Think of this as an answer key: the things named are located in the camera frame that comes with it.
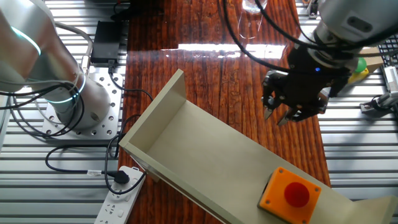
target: black power adapter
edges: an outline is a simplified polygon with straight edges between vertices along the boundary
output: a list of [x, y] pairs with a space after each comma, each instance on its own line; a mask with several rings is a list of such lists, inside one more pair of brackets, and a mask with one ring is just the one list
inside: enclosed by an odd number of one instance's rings
[[121, 22], [98, 21], [91, 53], [92, 63], [108, 63], [110, 60], [118, 62], [122, 28]]

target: red button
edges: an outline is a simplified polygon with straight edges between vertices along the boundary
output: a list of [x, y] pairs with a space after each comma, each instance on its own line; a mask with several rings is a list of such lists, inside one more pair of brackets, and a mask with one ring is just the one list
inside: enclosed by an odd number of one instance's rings
[[285, 188], [285, 199], [289, 205], [301, 208], [310, 200], [310, 192], [303, 184], [293, 182]]

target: robotic arm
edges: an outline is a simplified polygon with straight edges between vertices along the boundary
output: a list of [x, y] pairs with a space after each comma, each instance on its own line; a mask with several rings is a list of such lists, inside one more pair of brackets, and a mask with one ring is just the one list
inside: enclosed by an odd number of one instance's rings
[[26, 81], [34, 90], [59, 82], [74, 83], [76, 92], [57, 88], [44, 98], [62, 123], [71, 119], [72, 124], [77, 123], [82, 114], [75, 129], [90, 128], [107, 115], [110, 97], [102, 85], [83, 72], [54, 24], [41, 0], [0, 0], [0, 90], [17, 91]]
[[[289, 72], [270, 71], [264, 79], [265, 119], [281, 104], [289, 106], [289, 110], [279, 124], [324, 113], [329, 97], [341, 91], [356, 69], [362, 48], [398, 32], [398, 1], [317, 2], [322, 20], [311, 40], [301, 36], [301, 44], [295, 44], [288, 56]], [[66, 80], [75, 83], [77, 94], [85, 102], [83, 122], [78, 129], [94, 126], [106, 116], [109, 95], [84, 74], [62, 44], [51, 12], [41, 0], [0, 0], [0, 33], [0, 90], [22, 88], [7, 82]], [[37, 83], [31, 87], [40, 90], [49, 85]], [[53, 105], [60, 121], [71, 119], [71, 113], [62, 113], [74, 106], [68, 90], [60, 88], [44, 97]]]
[[291, 72], [269, 71], [263, 82], [265, 119], [282, 103], [289, 106], [279, 125], [324, 113], [329, 97], [341, 91], [356, 69], [364, 44], [397, 32], [398, 1], [326, 0], [319, 5], [322, 20], [311, 39], [320, 47], [295, 44], [288, 55]]

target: cardboard tray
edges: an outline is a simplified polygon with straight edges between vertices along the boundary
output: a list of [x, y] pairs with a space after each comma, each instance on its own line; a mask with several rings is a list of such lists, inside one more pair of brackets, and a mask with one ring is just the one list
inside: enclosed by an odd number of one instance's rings
[[187, 101], [178, 70], [120, 142], [143, 168], [225, 223], [285, 223], [257, 208], [284, 167], [322, 188], [311, 224], [387, 224], [394, 196], [352, 202]]

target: metal rail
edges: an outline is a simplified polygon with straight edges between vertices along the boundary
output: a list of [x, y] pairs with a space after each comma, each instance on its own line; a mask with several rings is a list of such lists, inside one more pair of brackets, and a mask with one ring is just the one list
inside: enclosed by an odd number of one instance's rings
[[[55, 20], [73, 25], [94, 38], [99, 20], [113, 14], [113, 0], [46, 1]], [[311, 32], [319, 20], [309, 20], [306, 8], [297, 1], [300, 23]], [[57, 29], [63, 43], [80, 61], [86, 41], [79, 35]], [[126, 71], [126, 39], [116, 72]], [[107, 74], [106, 68], [91, 67], [91, 73]], [[325, 114], [319, 115], [322, 139], [332, 187], [352, 200], [398, 196], [398, 127], [392, 114], [368, 119], [359, 104], [385, 92], [382, 74], [348, 87], [332, 98]], [[39, 100], [45, 110], [46, 102]], [[40, 128], [43, 119], [34, 105], [23, 115]], [[10, 119], [0, 153], [0, 223], [94, 223], [108, 190], [102, 177], [61, 174], [49, 170], [44, 157], [51, 147], [33, 139]], [[71, 169], [103, 169], [104, 149], [55, 154], [62, 160], [53, 165]], [[111, 161], [113, 169], [117, 161]], [[398, 210], [392, 223], [398, 223]]]

